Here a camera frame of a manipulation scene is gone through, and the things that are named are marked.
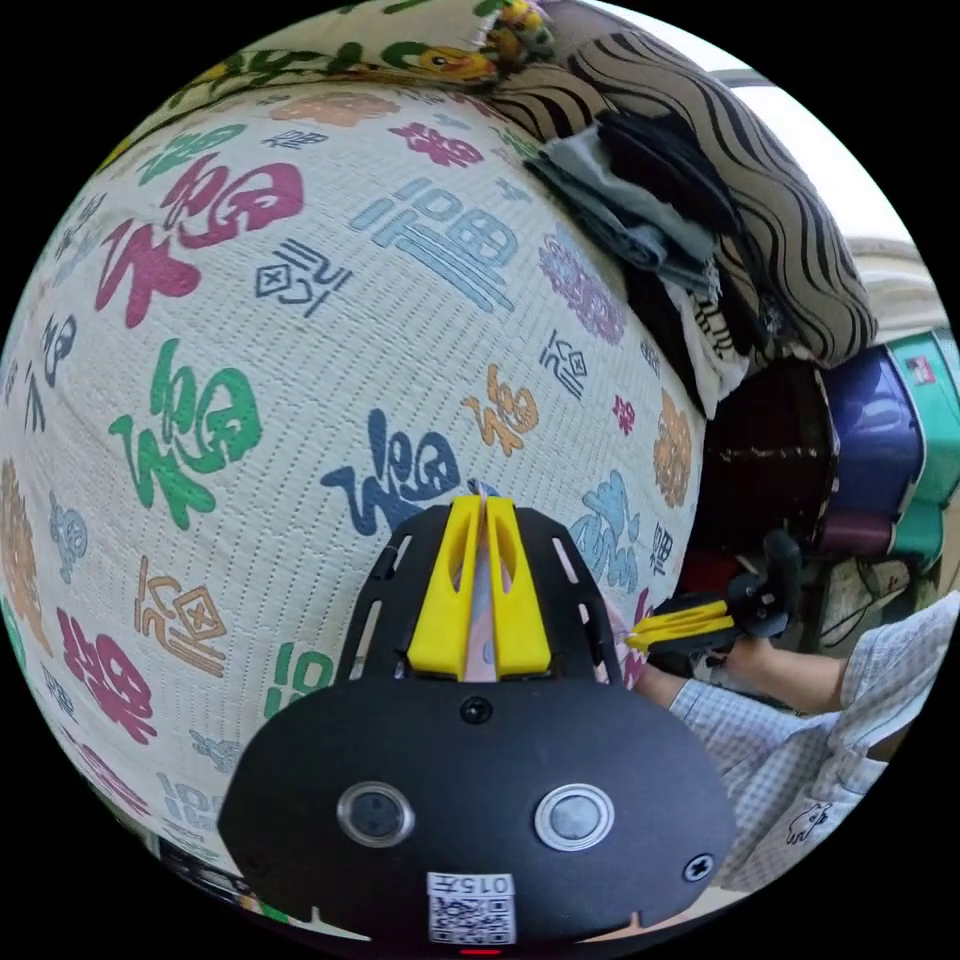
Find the storage bin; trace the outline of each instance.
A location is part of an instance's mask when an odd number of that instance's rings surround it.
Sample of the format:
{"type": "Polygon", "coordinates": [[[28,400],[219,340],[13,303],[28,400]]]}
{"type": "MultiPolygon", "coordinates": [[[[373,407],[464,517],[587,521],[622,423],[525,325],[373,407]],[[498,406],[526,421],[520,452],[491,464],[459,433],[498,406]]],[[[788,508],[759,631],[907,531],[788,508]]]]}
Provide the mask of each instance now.
{"type": "Polygon", "coordinates": [[[923,434],[910,394],[884,347],[872,347],[823,382],[840,456],[831,511],[899,519],[920,479],[923,434]]]}
{"type": "Polygon", "coordinates": [[[943,553],[943,511],[935,503],[914,500],[896,525],[893,549],[896,556],[919,560],[921,569],[928,570],[943,553]]]}
{"type": "Polygon", "coordinates": [[[884,557],[893,545],[893,523],[870,513],[827,511],[820,533],[821,553],[884,557]]]}
{"type": "Polygon", "coordinates": [[[888,350],[913,399],[926,444],[914,496],[945,508],[960,486],[960,374],[952,369],[956,342],[948,330],[937,331],[898,340],[888,350]]]}

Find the mattress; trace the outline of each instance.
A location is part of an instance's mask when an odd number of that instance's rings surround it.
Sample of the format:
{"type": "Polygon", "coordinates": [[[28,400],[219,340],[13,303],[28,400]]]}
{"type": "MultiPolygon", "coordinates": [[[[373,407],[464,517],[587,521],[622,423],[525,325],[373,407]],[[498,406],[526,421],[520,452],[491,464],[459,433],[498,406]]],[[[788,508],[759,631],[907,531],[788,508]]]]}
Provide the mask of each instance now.
{"type": "Polygon", "coordinates": [[[8,628],[80,772],[212,867],[240,750],[330,682],[404,518],[479,480],[628,623],[674,590],[703,419],[532,145],[442,91],[238,93],[96,176],[31,278],[8,628]]]}

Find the gray cloth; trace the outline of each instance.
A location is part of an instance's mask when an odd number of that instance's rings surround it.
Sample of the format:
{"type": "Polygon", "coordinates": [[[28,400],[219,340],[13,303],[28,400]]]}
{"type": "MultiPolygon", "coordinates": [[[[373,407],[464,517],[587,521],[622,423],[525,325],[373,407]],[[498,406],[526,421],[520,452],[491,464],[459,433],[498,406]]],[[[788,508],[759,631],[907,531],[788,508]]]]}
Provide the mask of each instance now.
{"type": "Polygon", "coordinates": [[[575,136],[551,140],[541,148],[540,157],[581,187],[602,197],[612,209],[657,227],[697,263],[705,263],[717,249],[715,233],[680,216],[670,204],[662,203],[643,187],[621,180],[611,172],[610,156],[600,141],[596,125],[575,136]]]}
{"type": "Polygon", "coordinates": [[[584,188],[542,156],[531,158],[526,165],[567,200],[577,220],[614,256],[640,270],[657,273],[685,290],[707,297],[712,303],[717,302],[720,281],[712,257],[698,262],[678,249],[659,227],[628,212],[612,209],[604,197],[584,188]]]}

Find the qr code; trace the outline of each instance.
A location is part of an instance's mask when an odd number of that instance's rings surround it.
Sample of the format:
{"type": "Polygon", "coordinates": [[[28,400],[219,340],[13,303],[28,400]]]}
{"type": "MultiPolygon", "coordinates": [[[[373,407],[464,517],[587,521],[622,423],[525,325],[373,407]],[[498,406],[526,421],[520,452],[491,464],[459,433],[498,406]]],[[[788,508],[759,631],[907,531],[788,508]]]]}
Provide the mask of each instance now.
{"type": "Polygon", "coordinates": [[[434,943],[513,943],[513,897],[430,897],[430,939],[434,943]]]}

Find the lens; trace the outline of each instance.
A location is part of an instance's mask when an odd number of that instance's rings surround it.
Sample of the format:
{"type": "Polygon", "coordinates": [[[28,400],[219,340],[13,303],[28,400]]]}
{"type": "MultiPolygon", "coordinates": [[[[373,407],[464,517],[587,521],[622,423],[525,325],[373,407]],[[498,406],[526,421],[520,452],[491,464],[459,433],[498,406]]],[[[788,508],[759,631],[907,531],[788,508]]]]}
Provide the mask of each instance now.
{"type": "Polygon", "coordinates": [[[564,840],[584,840],[600,824],[602,811],[592,797],[567,797],[550,814],[550,826],[564,840]]]}
{"type": "Polygon", "coordinates": [[[554,850],[586,850],[613,826],[613,802],[598,787],[571,783],[548,793],[534,814],[537,836],[554,850]]]}
{"type": "Polygon", "coordinates": [[[387,783],[358,783],[337,804],[337,820],[351,840],[365,847],[393,847],[413,829],[413,808],[387,783]]]}

